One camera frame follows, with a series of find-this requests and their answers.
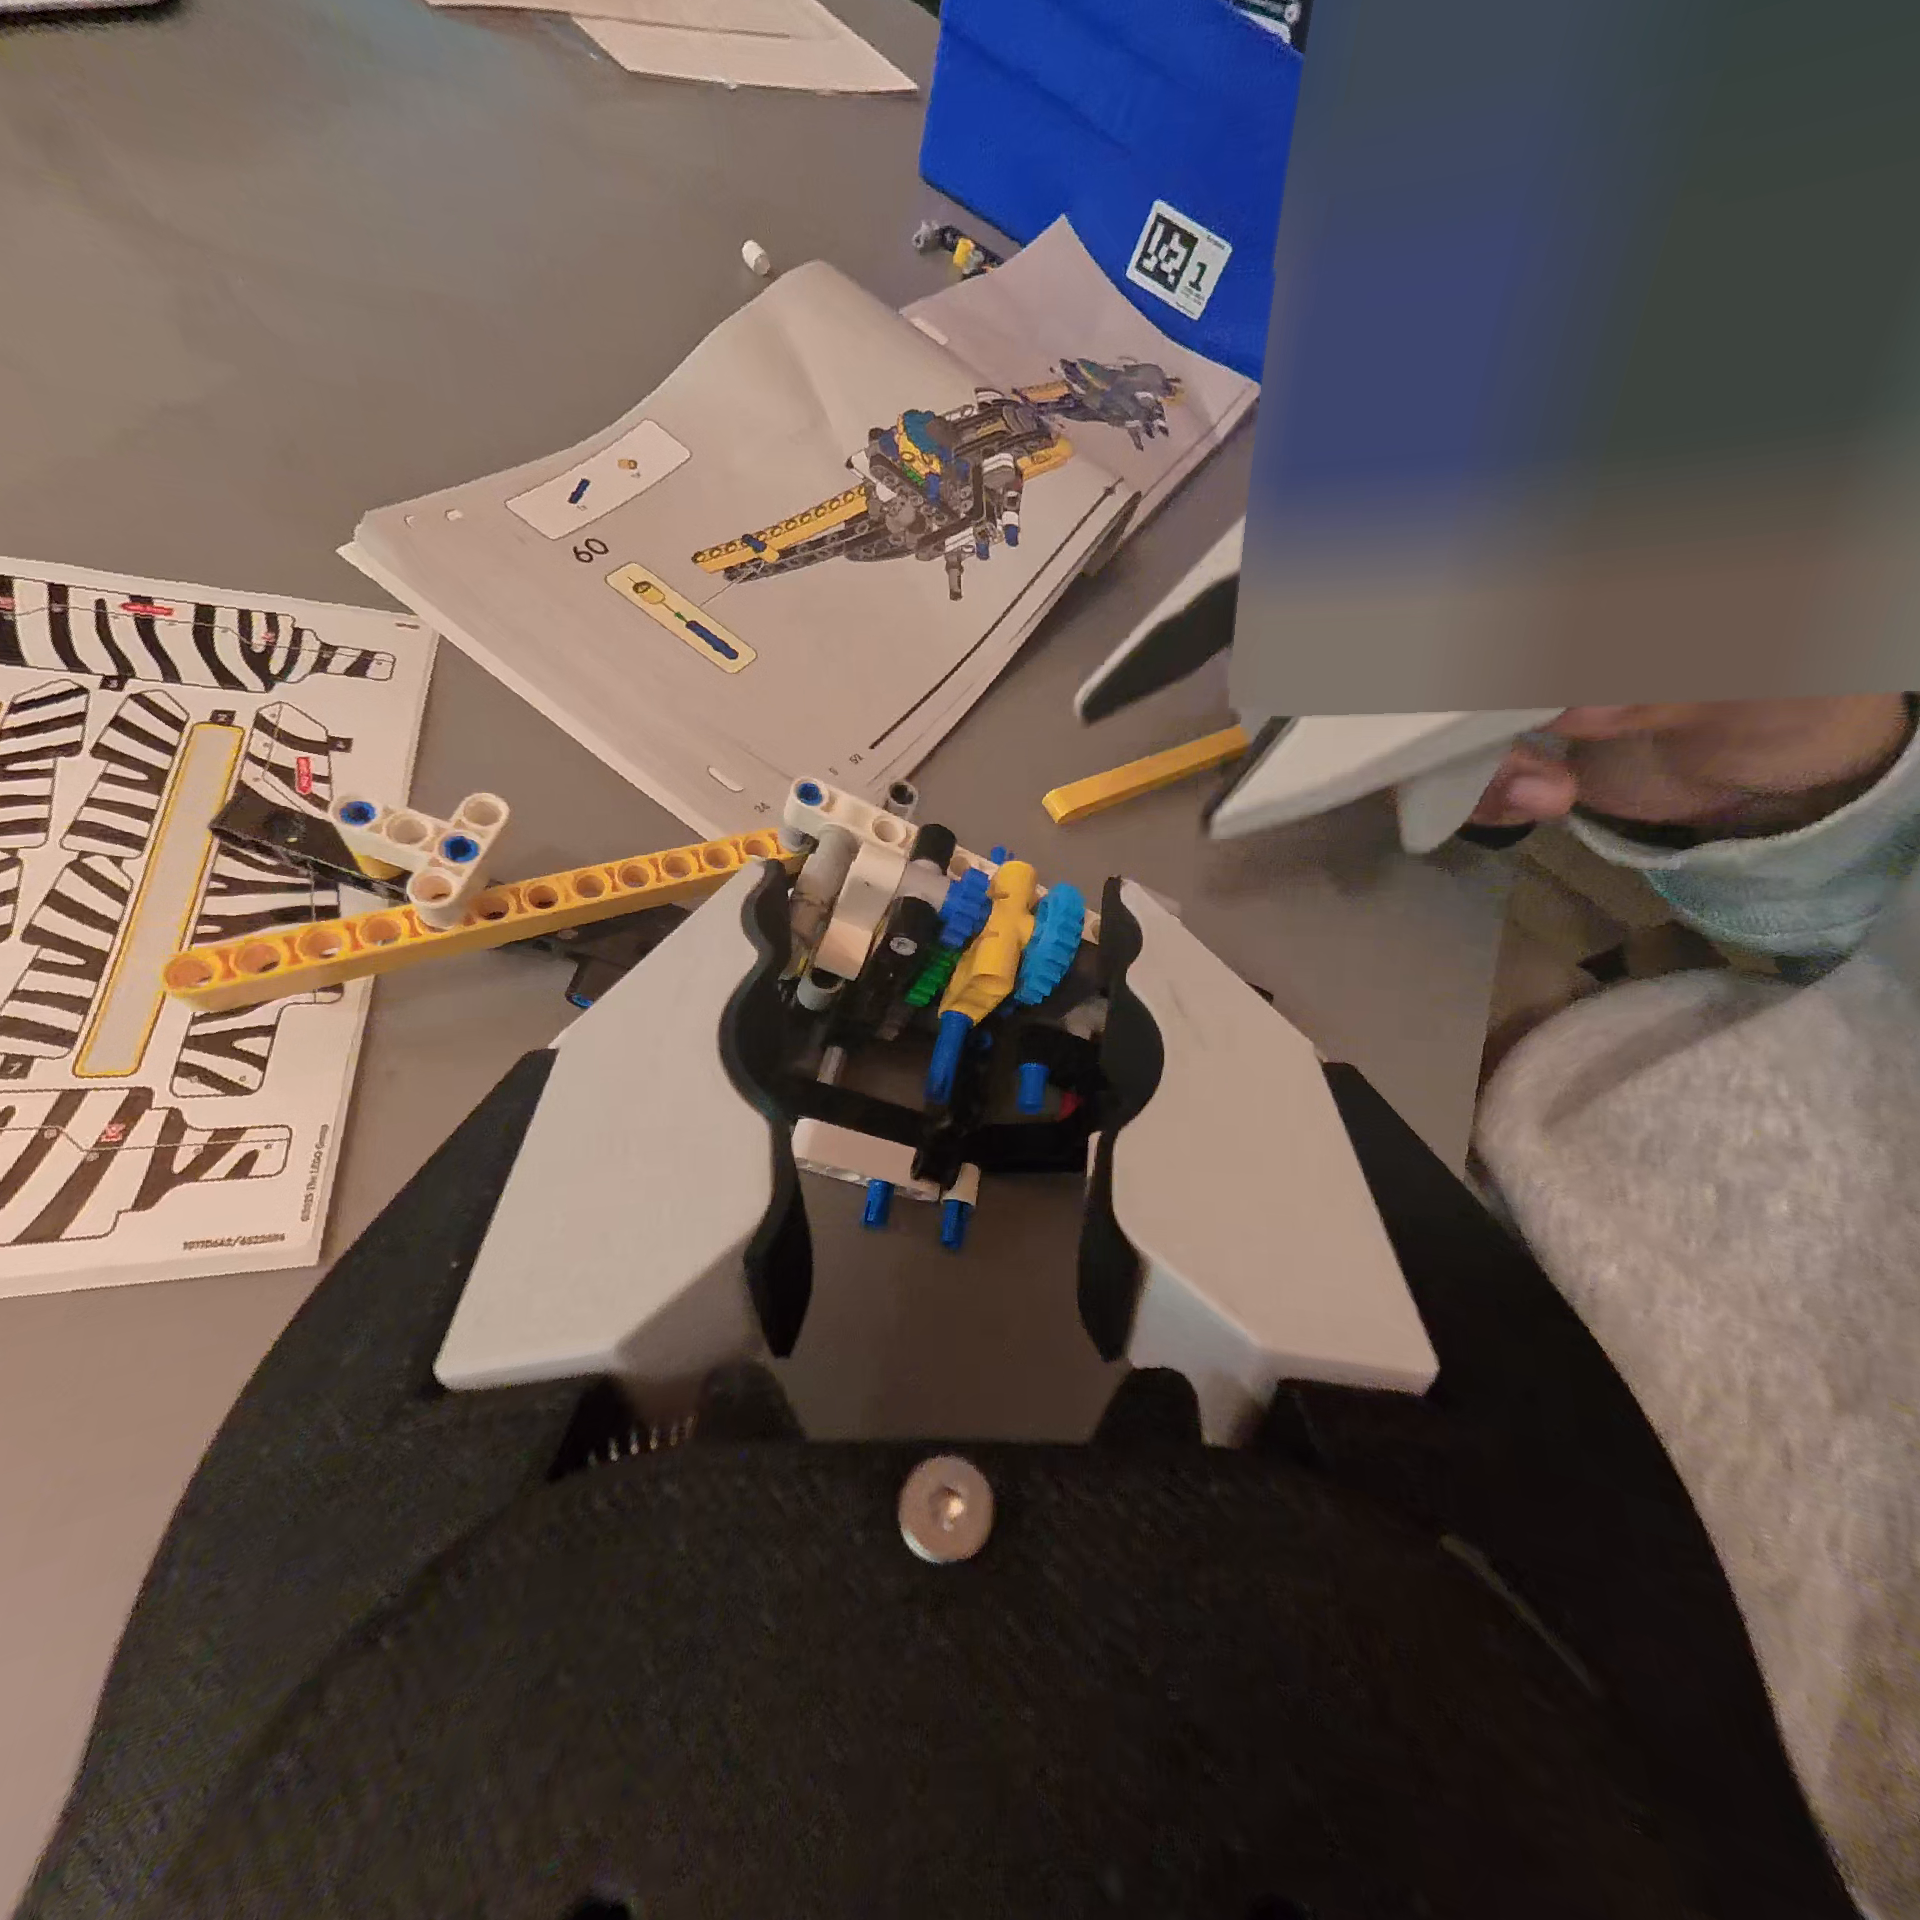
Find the person's right hand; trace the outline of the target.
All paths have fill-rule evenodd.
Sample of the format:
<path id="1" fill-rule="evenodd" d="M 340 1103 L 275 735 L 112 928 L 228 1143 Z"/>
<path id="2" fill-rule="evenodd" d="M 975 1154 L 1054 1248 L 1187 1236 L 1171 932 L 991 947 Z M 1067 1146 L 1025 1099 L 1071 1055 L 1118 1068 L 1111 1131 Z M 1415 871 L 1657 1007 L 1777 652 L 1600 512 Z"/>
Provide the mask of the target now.
<path id="1" fill-rule="evenodd" d="M 1577 707 L 1502 760 L 1470 824 L 1508 829 L 1586 812 L 1703 836 L 1794 833 L 1859 801 L 1911 737 L 1903 693 Z"/>

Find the yellow lego beam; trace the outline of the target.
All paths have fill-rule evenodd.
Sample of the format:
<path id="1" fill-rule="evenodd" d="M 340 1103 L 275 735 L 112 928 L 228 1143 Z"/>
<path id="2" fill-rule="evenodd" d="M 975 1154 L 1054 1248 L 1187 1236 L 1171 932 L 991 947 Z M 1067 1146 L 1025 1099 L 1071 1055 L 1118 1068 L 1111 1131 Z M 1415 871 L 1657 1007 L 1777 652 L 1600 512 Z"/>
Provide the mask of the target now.
<path id="1" fill-rule="evenodd" d="M 1252 739 L 1244 727 L 1226 727 L 1098 776 L 1050 789 L 1041 804 L 1057 825 L 1078 825 L 1115 808 L 1161 793 L 1175 784 L 1212 776 L 1239 762 Z"/>

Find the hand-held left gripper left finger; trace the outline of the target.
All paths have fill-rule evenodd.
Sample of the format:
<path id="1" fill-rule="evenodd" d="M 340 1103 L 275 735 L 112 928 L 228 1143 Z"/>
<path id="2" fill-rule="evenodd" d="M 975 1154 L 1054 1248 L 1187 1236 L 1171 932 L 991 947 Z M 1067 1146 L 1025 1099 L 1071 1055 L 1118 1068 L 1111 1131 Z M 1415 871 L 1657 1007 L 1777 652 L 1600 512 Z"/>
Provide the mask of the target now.
<path id="1" fill-rule="evenodd" d="M 811 1234 L 784 1104 L 790 881 L 744 868 L 554 1044 L 435 1363 L 441 1387 L 612 1383 L 692 1426 L 794 1354 Z"/>

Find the partly built lego model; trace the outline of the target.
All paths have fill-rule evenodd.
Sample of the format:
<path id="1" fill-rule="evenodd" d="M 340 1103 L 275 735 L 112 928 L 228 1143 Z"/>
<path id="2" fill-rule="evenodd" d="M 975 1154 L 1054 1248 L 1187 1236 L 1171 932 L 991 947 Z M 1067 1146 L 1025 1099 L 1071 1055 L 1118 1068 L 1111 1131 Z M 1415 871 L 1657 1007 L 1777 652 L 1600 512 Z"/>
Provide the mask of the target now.
<path id="1" fill-rule="evenodd" d="M 862 1189 L 872 1233 L 906 1199 L 938 1208 L 942 1245 L 958 1250 L 988 1173 L 1065 1170 L 1088 1143 L 1106 993 L 1088 898 L 1007 848 L 980 855 L 919 824 L 916 797 L 910 783 L 865 801 L 806 776 L 751 833 L 518 881 L 489 873 L 489 793 L 447 821 L 362 797 L 323 818 L 234 801 L 212 825 L 220 852 L 287 857 L 297 881 L 356 885 L 375 904 L 209 920 L 164 956 L 161 991 L 209 1051 L 257 1040 L 258 1012 L 283 1001 L 528 949 L 567 961 L 567 1001 L 585 1012 L 724 883 L 777 868 L 775 1001 L 799 1051 L 800 1163 Z"/>

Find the blue storage box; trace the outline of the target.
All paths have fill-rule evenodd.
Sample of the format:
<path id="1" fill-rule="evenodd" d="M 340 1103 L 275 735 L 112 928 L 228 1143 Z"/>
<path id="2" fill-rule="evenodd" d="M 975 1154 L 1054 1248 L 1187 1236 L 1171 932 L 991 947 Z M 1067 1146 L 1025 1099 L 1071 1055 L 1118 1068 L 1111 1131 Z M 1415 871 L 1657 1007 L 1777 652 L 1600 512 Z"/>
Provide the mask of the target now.
<path id="1" fill-rule="evenodd" d="M 1226 2 L 947 2 L 922 179 L 1067 223 L 1175 343 L 1258 379 L 1304 55 Z"/>

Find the zebra striped sticker sheet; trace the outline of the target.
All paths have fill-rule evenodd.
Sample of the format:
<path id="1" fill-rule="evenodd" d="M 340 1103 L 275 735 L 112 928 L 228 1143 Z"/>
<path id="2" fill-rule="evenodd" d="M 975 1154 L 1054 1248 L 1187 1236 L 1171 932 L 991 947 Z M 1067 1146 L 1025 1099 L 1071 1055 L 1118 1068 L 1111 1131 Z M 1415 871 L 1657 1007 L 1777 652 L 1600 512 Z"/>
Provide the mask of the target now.
<path id="1" fill-rule="evenodd" d="M 201 1012 L 161 977 L 372 904 L 212 824 L 408 801 L 435 653 L 412 618 L 2 563 L 8 1299 L 321 1260 L 369 985 Z"/>

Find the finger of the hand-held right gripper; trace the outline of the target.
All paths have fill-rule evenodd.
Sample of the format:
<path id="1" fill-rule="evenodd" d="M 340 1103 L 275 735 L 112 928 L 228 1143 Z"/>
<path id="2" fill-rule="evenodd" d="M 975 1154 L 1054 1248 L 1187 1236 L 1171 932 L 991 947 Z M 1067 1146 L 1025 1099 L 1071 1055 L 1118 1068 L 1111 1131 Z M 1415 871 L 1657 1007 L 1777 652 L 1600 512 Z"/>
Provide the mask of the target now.
<path id="1" fill-rule="evenodd" d="M 1232 650 L 1244 535 L 1247 520 L 1236 520 L 1084 679 L 1072 697 L 1074 717 L 1095 724 Z"/>
<path id="2" fill-rule="evenodd" d="M 1294 715 L 1262 729 L 1249 762 L 1212 803 L 1207 836 L 1232 842 L 1393 793 L 1410 855 L 1446 847 L 1515 743 L 1560 712 L 1396 712 Z"/>

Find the flat cardboard sheet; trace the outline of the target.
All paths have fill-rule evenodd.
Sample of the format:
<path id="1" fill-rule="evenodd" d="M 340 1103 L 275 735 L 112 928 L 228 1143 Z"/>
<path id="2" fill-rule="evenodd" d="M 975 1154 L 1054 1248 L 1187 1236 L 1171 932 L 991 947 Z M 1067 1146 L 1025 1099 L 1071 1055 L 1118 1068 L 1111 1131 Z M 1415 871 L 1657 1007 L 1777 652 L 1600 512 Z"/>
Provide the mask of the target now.
<path id="1" fill-rule="evenodd" d="M 438 2 L 563 17 L 623 68 L 730 89 L 913 96 L 916 83 L 822 2 Z"/>

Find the lego instruction booklet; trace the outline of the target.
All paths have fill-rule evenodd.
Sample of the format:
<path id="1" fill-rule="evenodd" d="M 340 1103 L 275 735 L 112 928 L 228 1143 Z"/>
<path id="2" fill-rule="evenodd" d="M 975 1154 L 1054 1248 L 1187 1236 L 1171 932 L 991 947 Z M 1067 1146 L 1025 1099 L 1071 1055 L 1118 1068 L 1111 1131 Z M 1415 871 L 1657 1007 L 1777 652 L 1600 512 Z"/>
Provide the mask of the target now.
<path id="1" fill-rule="evenodd" d="M 1258 397 L 1064 220 L 908 309 L 816 261 L 601 434 L 343 557 L 719 836 L 913 776 Z"/>

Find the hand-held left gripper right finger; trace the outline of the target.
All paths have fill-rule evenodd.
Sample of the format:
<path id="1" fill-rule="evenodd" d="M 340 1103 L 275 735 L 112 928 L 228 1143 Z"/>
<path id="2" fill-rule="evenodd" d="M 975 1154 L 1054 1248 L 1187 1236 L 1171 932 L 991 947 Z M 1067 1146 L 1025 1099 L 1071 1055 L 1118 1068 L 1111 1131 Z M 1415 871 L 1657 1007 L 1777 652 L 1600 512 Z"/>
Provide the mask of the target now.
<path id="1" fill-rule="evenodd" d="M 1078 1309 L 1095 1351 L 1171 1372 L 1214 1450 L 1284 1385 L 1424 1395 L 1439 1354 L 1314 1044 L 1136 881 L 1111 879 L 1108 1015 Z"/>

